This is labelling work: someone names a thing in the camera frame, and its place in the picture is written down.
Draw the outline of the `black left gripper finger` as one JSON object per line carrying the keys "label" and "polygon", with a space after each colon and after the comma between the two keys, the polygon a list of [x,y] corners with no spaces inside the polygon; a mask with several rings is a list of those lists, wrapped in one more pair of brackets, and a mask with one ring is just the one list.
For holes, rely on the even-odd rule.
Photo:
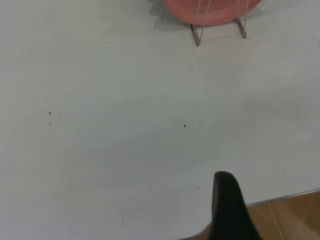
{"label": "black left gripper finger", "polygon": [[235,176],[218,171],[213,178],[210,240],[260,240]]}

